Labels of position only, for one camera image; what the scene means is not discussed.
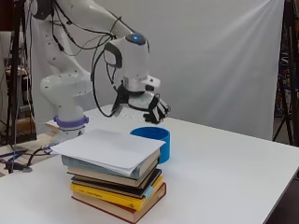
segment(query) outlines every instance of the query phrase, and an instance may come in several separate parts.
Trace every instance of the red book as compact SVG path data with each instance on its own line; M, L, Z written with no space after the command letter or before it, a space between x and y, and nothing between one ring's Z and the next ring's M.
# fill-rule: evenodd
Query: red book
M105 202L84 194L73 192L73 199L85 203L93 208L99 209L113 217L120 218L129 223L136 223L140 218L148 213L148 211L159 202L166 194L166 184L163 183L158 191L151 197L141 211L136 211L132 208L124 207L115 203Z

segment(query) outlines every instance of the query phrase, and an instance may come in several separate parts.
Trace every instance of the metal stand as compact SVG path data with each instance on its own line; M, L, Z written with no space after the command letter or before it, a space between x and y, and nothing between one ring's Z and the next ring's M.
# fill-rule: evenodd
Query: metal stand
M285 94L285 91L284 91L284 88L283 88L283 81L282 81L282 77L281 76L278 77L278 85L279 85L280 93L281 93L281 99L282 99L282 106L283 106L283 114L284 114L284 116L282 118L282 121L279 124L277 132L275 133L275 135L273 137L273 141L277 140L278 134L279 134L279 132L280 132L280 130L281 130L284 122L286 122L287 131L288 131L288 137L289 137L289 143L292 146L293 145L293 141L292 141L292 129L291 129L291 124L290 124L291 115L289 114L287 100L286 100L286 94Z
M290 145L299 147L299 122L298 122L299 114L298 114L298 97L297 97L297 90L296 90L296 88L299 87L299 78L296 78L296 71L298 71L299 69L299 57L298 57L298 41L297 41L296 26L295 26L295 20L296 20L295 10L296 9L295 9L294 1L286 0L284 5L284 13L283 13L281 41L283 41L283 34L284 32L286 32L287 42L288 42L288 62L289 62L290 84L291 84L292 112L289 113L286 104L283 82L279 77L278 84L281 92L284 118L282 119L278 127L278 130L273 138L273 141L277 139L281 127L284 121L286 121ZM290 124L290 116L292 117L292 129Z
M18 94L17 94L17 78L18 78L18 61L19 61L19 42L20 42L20 25L24 9L25 0L15 0L13 3L13 38L12 44L12 61L9 78L9 93L8 93L8 108L7 108L7 144L15 144L16 141L16 118L18 109ZM11 138L9 139L9 124L11 113Z

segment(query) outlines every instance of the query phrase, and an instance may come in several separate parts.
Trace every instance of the black tripod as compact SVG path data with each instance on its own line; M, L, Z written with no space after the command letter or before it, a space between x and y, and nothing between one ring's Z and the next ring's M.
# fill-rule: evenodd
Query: black tripod
M280 59L282 58L282 42L284 39L284 34L286 34L287 39L287 49L288 49L288 67L289 67L289 76L291 84L291 110L289 111L285 90L283 86L282 76L278 77L278 85L280 88L282 106L283 106L283 119L280 122L278 130L273 138L275 141L278 137L278 134L281 130L284 122L287 124L288 136L290 145L299 147L299 123L298 123L298 97L296 86L299 87L299 78L296 80L296 71L299 68L299 57L298 57L298 41L296 36L296 25L295 25L295 3L293 0L286 0L284 5L283 13L283 24L281 31L281 44L280 44Z
M18 114L18 63L19 63L19 43L20 43L20 26L22 27L24 39L24 55L28 59L26 48L26 19L24 13L25 0L14 0L13 2L13 26L11 32L12 38L12 57L9 77L9 92L7 106L7 137L6 143L14 145L16 142L23 140L17 139L16 119ZM11 132L9 134L9 124L11 120ZM26 139L36 139L36 136L26 136Z

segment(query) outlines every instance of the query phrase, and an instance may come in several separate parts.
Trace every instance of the purple ring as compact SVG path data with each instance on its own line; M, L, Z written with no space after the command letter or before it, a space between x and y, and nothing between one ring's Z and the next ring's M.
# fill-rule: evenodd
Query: purple ring
M55 116L53 119L61 128L77 128L78 126L82 126L90 121L90 119L85 115L82 119L78 119L75 121L62 121L58 118L58 116Z

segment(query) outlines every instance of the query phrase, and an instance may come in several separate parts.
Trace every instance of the yellow book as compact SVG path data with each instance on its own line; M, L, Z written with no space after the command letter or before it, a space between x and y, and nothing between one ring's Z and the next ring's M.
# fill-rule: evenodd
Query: yellow book
M129 207L140 211L150 200L150 198L157 192L160 186L163 184L163 177L160 175L158 179L153 183L153 192L148 198L137 199L129 196L125 196L119 193L113 193L101 189L93 189L77 184L71 184L71 189L76 193L85 194L103 201L110 203L116 203L125 207Z

